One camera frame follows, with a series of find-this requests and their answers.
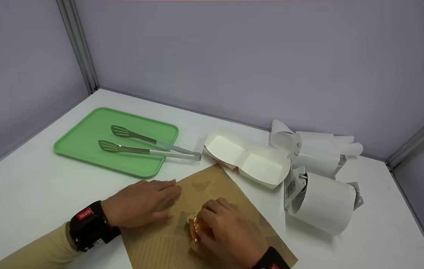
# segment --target green tray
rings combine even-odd
[[[65,133],[53,145],[53,149],[59,155],[127,175],[144,179],[157,175],[165,157],[109,153],[99,148],[97,141],[104,139],[133,148],[159,149],[139,140],[113,135],[111,125],[123,126],[141,135],[170,144],[174,144],[178,136],[178,128],[174,125],[102,107],[94,109]]]

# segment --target beige sleeve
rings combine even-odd
[[[66,237],[66,224],[16,250],[0,261],[0,269],[62,269],[81,255]]]

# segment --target red label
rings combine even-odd
[[[93,211],[90,208],[86,208],[83,211],[79,212],[76,217],[78,220],[82,220],[83,218],[86,218],[89,215],[92,215]]]

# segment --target hand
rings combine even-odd
[[[141,180],[101,201],[101,206],[111,226],[135,228],[171,219],[172,216],[163,211],[164,206],[175,202],[181,193],[182,187],[176,186],[175,179],[169,182]]]
[[[215,236],[214,240],[205,233],[199,233],[205,247],[243,269],[251,269],[268,249],[238,207],[224,198],[207,201],[197,218],[207,222]]]

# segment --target white paper box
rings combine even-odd
[[[225,129],[212,132],[204,152],[230,169],[270,189],[278,186],[290,172],[290,159],[275,148],[262,148]]]

